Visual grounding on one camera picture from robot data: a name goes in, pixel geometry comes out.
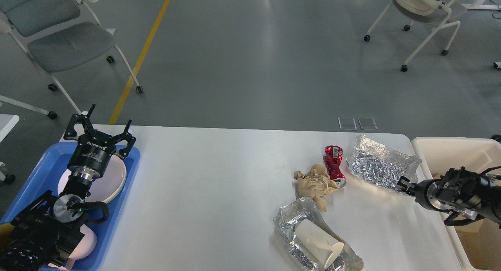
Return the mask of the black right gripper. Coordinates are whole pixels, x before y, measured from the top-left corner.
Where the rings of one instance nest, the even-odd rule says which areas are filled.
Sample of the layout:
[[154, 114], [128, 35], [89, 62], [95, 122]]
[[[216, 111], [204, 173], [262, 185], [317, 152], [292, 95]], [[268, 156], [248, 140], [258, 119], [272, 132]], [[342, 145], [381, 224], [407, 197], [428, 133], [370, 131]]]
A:
[[412, 183], [405, 176], [401, 176], [396, 183], [395, 190], [405, 196], [414, 196], [414, 201], [425, 209], [446, 213], [446, 206], [433, 198], [433, 191], [437, 189], [439, 184], [440, 180], [438, 179]]

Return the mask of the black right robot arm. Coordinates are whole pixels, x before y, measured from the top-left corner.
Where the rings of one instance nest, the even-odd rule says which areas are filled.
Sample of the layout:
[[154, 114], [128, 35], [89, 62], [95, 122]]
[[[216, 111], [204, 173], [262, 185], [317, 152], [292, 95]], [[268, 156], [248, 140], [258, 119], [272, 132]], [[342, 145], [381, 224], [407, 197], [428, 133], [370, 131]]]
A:
[[490, 173], [499, 168], [487, 168], [481, 173], [465, 167], [451, 168], [439, 179], [419, 183], [402, 176], [396, 190], [414, 197], [425, 209], [447, 213], [447, 226], [465, 226], [485, 218], [500, 225], [501, 193], [500, 186], [494, 183], [500, 175]]

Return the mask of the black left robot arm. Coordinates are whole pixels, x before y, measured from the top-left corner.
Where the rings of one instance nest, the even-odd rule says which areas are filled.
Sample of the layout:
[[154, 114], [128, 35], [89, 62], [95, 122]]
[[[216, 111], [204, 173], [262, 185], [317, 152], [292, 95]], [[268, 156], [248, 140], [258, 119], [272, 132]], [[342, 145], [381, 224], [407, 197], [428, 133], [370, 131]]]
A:
[[64, 139], [76, 146], [67, 165], [68, 181], [61, 193], [48, 190], [21, 210], [8, 225], [1, 225], [1, 270], [38, 271], [44, 265], [69, 270], [96, 244], [90, 225], [109, 218], [104, 201], [89, 201], [91, 186], [102, 178], [113, 157], [128, 157], [136, 138], [124, 131], [115, 136], [94, 129], [90, 116], [74, 114]]

